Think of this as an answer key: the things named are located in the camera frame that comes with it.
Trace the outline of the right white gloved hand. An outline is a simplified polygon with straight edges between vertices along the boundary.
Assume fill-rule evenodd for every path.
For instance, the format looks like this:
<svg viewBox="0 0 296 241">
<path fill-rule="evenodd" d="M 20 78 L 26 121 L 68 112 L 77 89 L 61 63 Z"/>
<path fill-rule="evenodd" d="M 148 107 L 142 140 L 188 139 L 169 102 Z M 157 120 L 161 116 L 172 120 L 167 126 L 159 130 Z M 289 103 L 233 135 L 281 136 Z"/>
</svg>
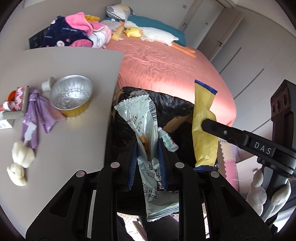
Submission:
<svg viewBox="0 0 296 241">
<path fill-rule="evenodd" d="M 262 187 L 264 181 L 264 176 L 262 170 L 259 169 L 253 176 L 252 183 L 250 185 L 250 192 L 247 195 L 248 204 L 255 210 L 258 215 L 263 213 L 263 205 L 267 201 L 266 190 Z M 290 182 L 287 183 L 276 193 L 274 193 L 271 198 L 271 205 L 273 206 L 273 211 L 269 214 L 269 218 L 276 215 L 281 208 L 286 204 L 288 198 L 292 192 Z"/>
</svg>

